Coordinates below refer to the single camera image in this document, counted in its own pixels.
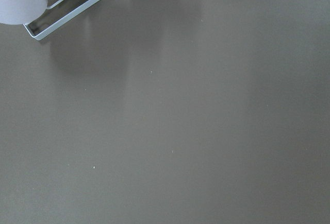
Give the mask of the lilac plastic cup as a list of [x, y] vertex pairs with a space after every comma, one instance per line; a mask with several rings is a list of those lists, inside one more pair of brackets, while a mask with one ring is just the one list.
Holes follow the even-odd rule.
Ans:
[[47, 8], [47, 0], [1, 0], [1, 23], [28, 24], [40, 17]]

